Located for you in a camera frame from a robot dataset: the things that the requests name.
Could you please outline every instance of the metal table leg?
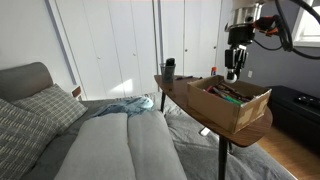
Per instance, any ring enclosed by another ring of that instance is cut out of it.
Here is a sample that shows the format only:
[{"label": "metal table leg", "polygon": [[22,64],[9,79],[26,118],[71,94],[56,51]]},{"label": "metal table leg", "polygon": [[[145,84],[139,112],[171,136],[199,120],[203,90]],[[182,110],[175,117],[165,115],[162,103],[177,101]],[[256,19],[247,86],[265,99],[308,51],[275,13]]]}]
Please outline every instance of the metal table leg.
[{"label": "metal table leg", "polygon": [[163,107],[164,107],[164,101],[166,100],[166,93],[162,91],[162,96],[161,96],[161,109],[160,111],[163,112]]},{"label": "metal table leg", "polygon": [[220,136],[219,138],[219,172],[218,172],[219,180],[225,179],[226,165],[227,165],[227,151],[228,151],[228,140]]}]

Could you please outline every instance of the gray blanket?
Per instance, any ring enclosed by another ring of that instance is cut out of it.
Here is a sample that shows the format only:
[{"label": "gray blanket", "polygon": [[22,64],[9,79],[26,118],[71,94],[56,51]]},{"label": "gray blanket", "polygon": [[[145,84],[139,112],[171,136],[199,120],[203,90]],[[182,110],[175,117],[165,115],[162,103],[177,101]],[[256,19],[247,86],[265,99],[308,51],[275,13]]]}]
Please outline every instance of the gray blanket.
[{"label": "gray blanket", "polygon": [[[161,93],[145,95],[154,103],[154,109],[160,109]],[[73,123],[61,136],[57,136],[43,152],[35,167],[23,179],[50,180],[57,174],[63,159],[75,140],[79,128],[88,117],[110,103],[123,99],[83,102],[89,109],[86,114]],[[175,105],[166,99],[164,112],[182,166],[189,180],[217,179],[219,137],[210,132],[200,136],[203,128]],[[276,162],[259,145],[247,148],[233,146],[228,153],[226,179],[295,179],[285,168]]]}]

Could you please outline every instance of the black furniture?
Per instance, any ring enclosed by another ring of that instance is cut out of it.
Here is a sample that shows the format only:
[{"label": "black furniture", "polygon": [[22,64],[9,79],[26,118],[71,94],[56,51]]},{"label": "black furniture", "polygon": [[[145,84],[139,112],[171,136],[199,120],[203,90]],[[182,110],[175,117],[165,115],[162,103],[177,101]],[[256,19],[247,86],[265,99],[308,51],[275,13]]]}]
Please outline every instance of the black furniture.
[{"label": "black furniture", "polygon": [[269,108],[275,127],[298,139],[311,150],[320,152],[320,108],[297,98],[306,95],[284,86],[271,86]]}]

